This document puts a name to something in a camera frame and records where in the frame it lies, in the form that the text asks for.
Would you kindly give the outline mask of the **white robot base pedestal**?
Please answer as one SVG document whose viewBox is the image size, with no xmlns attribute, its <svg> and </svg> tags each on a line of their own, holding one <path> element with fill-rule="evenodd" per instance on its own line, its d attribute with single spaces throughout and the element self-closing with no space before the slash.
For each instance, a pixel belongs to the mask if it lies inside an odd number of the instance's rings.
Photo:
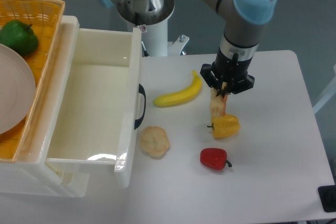
<svg viewBox="0 0 336 224">
<path fill-rule="evenodd" d="M 144 56 L 185 55 L 188 36 L 181 34 L 175 41 L 168 41 L 168 20 L 174 9 L 174 0 L 122 0 L 117 4 L 127 29 L 140 29 Z"/>
</svg>

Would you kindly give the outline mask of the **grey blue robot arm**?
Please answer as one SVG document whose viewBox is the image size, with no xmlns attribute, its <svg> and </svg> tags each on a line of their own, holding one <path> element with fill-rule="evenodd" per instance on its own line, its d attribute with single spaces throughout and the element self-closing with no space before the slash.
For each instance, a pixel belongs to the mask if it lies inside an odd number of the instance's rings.
<svg viewBox="0 0 336 224">
<path fill-rule="evenodd" d="M 174 0 L 97 0 L 115 6 L 129 29 L 143 32 L 147 56 L 167 56 L 167 22 L 174 12 Z M 277 0 L 201 0 L 225 22 L 216 59 L 204 64 L 201 76 L 217 95 L 238 94 L 254 86 L 248 67 L 271 20 Z"/>
</svg>

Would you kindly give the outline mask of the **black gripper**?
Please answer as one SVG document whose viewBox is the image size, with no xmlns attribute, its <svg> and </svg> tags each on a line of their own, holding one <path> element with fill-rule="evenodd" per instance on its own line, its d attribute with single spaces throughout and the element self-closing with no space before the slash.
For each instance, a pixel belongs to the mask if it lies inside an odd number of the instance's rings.
<svg viewBox="0 0 336 224">
<path fill-rule="evenodd" d="M 215 90 L 217 97 L 238 94 L 254 87 L 255 78 L 248 74 L 251 59 L 240 61 L 239 56 L 235 52 L 228 58 L 218 51 L 211 65 L 202 65 L 200 74 L 207 85 Z"/>
</svg>

